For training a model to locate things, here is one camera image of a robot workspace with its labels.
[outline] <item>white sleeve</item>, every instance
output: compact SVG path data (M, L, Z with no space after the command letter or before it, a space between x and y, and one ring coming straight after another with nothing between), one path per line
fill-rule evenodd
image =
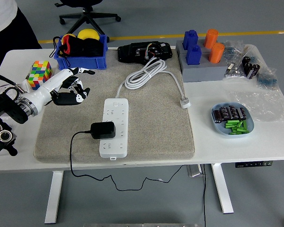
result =
M6 28L17 14L15 0L0 0L0 31Z

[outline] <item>white table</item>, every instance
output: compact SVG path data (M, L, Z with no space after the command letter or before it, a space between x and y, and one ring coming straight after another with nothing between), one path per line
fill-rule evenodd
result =
M0 67L0 74L15 82L22 82L34 61L50 61L57 70L55 59L49 58L52 50L14 50L7 53ZM212 164L213 173L221 201L223 213L233 213L221 163L284 160L284 122L254 121L254 131L243 138L227 138L219 134L211 120L211 108L217 103L232 100L225 81L185 83L186 96L192 103L188 109L195 144L195 155L188 160L159 160L140 162L107 161L99 164L74 164L74 169L117 168L135 166L168 166ZM248 86L245 82L234 86ZM35 160L33 150L42 115L34 117L23 125L12 123L17 134L15 148L18 155L11 157L7 151L0 152L0 172L54 171L48 212L45 222L53 223L59 203L60 189L64 170L70 170L69 164L41 163Z

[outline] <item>gray floor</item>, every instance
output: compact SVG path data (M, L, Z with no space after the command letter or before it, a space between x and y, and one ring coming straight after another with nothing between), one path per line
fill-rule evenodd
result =
M56 8L52 0L17 0L39 40L62 35L57 15L80 9ZM96 11L122 17L97 20L110 37L183 34L194 29L206 33L284 30L284 0L104 0ZM162 39L175 45L177 39ZM219 41L243 40L260 50L267 65L277 69L284 94L284 34L220 36ZM112 41L120 46L140 40ZM223 164L234 214L222 214L213 174L206 165L206 221L208 227L284 227L284 160L272 166L235 168ZM97 177L113 174L120 189L138 188L143 179L168 180L179 166L88 170ZM44 226L52 173L0 174L0 227ZM85 223L198 223L203 217L204 179L191 179L182 168L169 184L147 181L141 191L118 192L110 180L96 182L64 173L57 227L82 227Z

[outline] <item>white power strip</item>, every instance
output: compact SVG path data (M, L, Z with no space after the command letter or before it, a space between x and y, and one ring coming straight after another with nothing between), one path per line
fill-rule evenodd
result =
M100 140L101 157L116 160L127 155L128 110L126 98L108 98L105 100L102 121L115 124L115 137Z

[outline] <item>rubik's cube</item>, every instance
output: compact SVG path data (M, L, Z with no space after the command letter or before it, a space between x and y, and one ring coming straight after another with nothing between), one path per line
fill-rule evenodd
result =
M33 90L37 90L52 76L49 61L35 61L28 77L28 83Z

